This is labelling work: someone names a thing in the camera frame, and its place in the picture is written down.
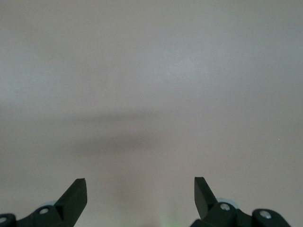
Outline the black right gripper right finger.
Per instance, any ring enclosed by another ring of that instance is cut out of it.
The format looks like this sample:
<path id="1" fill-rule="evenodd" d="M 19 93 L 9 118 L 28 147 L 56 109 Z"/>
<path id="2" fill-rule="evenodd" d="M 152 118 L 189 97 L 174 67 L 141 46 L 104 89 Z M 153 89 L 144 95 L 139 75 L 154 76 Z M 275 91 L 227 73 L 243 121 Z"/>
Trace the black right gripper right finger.
<path id="1" fill-rule="evenodd" d="M 203 177 L 194 180 L 195 205 L 200 216 L 193 227 L 288 227 L 290 224 L 277 212 L 256 209 L 248 215 L 231 203 L 219 202 Z"/>

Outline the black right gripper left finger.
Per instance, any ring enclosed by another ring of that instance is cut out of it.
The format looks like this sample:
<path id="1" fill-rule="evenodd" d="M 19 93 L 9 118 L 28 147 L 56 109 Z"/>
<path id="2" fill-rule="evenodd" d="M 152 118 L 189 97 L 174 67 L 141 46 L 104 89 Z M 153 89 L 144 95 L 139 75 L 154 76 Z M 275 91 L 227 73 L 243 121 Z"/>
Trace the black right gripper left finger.
<path id="1" fill-rule="evenodd" d="M 54 204 L 41 206 L 19 220 L 12 213 L 3 213 L 0 215 L 0 225 L 2 227 L 73 227 L 86 205 L 86 180 L 79 178 Z"/>

